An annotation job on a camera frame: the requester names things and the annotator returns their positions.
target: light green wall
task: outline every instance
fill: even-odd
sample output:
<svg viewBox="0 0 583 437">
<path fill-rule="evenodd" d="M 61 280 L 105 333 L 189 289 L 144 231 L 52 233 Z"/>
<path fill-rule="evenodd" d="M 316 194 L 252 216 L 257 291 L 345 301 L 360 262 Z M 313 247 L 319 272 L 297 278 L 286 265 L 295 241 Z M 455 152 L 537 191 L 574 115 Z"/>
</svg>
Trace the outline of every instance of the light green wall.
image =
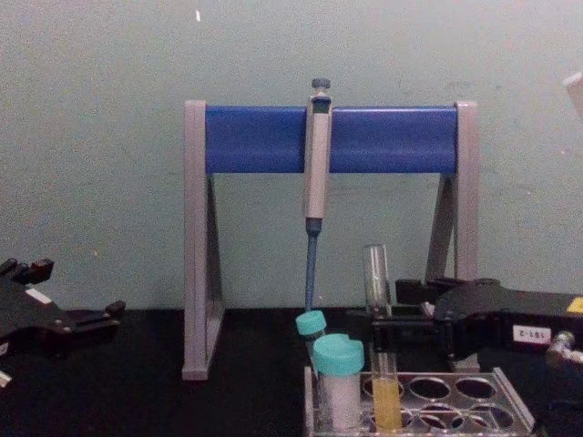
<svg viewBox="0 0 583 437">
<path fill-rule="evenodd" d="M 65 307 L 180 307 L 183 101 L 303 105 L 327 76 L 336 105 L 476 100 L 481 275 L 580 292 L 583 127 L 560 83 L 581 23 L 565 0 L 5 0 L 0 257 L 54 259 L 41 290 Z M 422 275 L 435 188 L 332 177 L 322 304 L 362 303 L 367 243 Z M 228 305 L 302 305 L 301 177 L 220 177 L 218 202 Z"/>
</svg>

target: white label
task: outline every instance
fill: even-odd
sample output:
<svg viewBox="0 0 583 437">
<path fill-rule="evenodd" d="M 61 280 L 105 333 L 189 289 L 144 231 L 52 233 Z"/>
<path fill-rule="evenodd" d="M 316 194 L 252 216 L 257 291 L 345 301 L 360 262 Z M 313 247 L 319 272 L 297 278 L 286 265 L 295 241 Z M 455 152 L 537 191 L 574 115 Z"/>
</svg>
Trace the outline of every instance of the white label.
<svg viewBox="0 0 583 437">
<path fill-rule="evenodd" d="M 519 343 L 549 344 L 551 340 L 550 328 L 539 328 L 538 326 L 514 325 L 512 335 L 514 341 Z"/>
<path fill-rule="evenodd" d="M 46 305 L 47 303 L 51 303 L 52 302 L 52 300 L 50 298 L 48 298 L 43 293 L 41 293 L 40 291 L 35 290 L 35 289 L 28 289 L 26 291 L 26 294 L 28 296 L 30 296 L 31 298 L 35 298 L 36 300 L 38 300 L 43 305 Z"/>
</svg>

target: teal screw cap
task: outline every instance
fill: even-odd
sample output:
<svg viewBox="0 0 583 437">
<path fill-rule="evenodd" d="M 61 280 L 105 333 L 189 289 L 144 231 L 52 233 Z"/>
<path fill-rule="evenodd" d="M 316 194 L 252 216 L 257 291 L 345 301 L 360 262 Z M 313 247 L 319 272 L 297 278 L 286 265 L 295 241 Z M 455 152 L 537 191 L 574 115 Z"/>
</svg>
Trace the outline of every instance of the teal screw cap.
<svg viewBox="0 0 583 437">
<path fill-rule="evenodd" d="M 326 328 L 326 319 L 321 311 L 307 311 L 295 318 L 300 335 L 312 335 Z"/>
<path fill-rule="evenodd" d="M 354 375 L 364 367 L 364 346 L 346 334 L 329 334 L 313 344 L 316 369 L 330 376 Z"/>
</svg>

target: pipette stand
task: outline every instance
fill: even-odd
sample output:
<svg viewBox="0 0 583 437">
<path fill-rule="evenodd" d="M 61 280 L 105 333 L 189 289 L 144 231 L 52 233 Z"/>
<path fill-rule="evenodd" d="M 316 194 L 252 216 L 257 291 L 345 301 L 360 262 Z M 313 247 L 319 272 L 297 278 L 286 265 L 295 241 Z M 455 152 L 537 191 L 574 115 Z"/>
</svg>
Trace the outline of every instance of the pipette stand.
<svg viewBox="0 0 583 437">
<path fill-rule="evenodd" d="M 332 173 L 439 173 L 425 276 L 444 276 L 454 232 L 455 276 L 477 273 L 477 105 L 336 107 Z M 302 173 L 305 107 L 185 103 L 184 380 L 206 380 L 224 314 L 214 173 Z"/>
</svg>

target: yellow label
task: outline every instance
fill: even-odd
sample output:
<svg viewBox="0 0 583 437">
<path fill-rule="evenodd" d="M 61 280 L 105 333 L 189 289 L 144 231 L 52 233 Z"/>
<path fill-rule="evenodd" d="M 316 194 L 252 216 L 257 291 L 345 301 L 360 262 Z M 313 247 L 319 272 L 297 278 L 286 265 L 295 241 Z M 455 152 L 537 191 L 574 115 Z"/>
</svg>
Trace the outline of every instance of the yellow label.
<svg viewBox="0 0 583 437">
<path fill-rule="evenodd" d="M 583 298 L 574 298 L 568 306 L 567 312 L 580 312 L 583 314 Z"/>
</svg>

